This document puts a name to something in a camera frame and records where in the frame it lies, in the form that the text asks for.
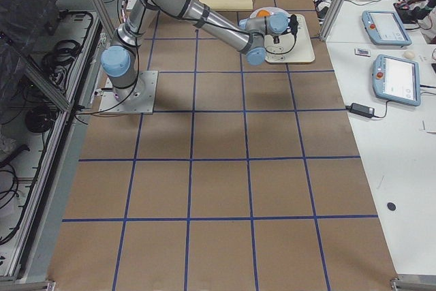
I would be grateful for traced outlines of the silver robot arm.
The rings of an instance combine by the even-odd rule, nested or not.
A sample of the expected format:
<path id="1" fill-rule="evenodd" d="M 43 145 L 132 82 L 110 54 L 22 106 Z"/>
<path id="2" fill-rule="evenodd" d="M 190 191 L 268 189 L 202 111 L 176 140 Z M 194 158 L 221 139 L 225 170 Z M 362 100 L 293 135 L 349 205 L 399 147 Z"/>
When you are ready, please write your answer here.
<path id="1" fill-rule="evenodd" d="M 136 99 L 144 90 L 135 62 L 140 38 L 158 12 L 189 21 L 195 28 L 206 31 L 245 55 L 250 65 L 265 61 L 265 36 L 278 37 L 290 27 L 290 18 L 284 13 L 248 18 L 235 25 L 198 0 L 137 0 L 127 20 L 114 31 L 111 45 L 101 57 L 102 68 L 112 83 L 117 104 Z"/>

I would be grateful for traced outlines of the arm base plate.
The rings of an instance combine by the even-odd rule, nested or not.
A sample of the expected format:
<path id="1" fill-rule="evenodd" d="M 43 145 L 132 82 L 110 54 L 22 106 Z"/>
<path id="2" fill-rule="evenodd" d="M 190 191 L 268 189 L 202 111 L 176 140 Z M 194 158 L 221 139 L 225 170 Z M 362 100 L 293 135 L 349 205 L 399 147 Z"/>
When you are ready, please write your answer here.
<path id="1" fill-rule="evenodd" d="M 103 115 L 153 114 L 158 75 L 158 71 L 140 71 L 134 92 L 124 102 L 122 100 L 129 95 L 130 90 L 113 89 L 110 79 L 107 78 L 105 88 L 110 90 L 102 93 L 98 112 Z"/>

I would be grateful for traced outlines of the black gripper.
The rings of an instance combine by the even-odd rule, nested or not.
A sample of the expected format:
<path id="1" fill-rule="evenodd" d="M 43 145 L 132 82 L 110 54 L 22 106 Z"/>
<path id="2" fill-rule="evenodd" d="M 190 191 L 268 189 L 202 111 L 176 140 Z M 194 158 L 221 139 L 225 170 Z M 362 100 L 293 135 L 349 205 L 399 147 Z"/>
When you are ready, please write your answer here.
<path id="1" fill-rule="evenodd" d="M 272 40 L 273 40 L 273 44 L 279 44 L 281 42 L 279 35 L 273 35 Z"/>

